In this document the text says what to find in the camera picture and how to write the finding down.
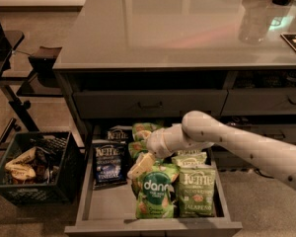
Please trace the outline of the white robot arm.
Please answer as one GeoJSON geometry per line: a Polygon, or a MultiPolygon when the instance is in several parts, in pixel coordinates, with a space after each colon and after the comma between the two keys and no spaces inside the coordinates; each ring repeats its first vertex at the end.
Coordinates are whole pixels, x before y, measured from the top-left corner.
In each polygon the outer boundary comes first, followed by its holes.
{"type": "Polygon", "coordinates": [[[148,171],[158,158],[214,143],[296,191],[296,145],[237,129],[203,112],[189,112],[180,123],[153,131],[145,141],[148,152],[131,167],[130,179],[148,171]]]}

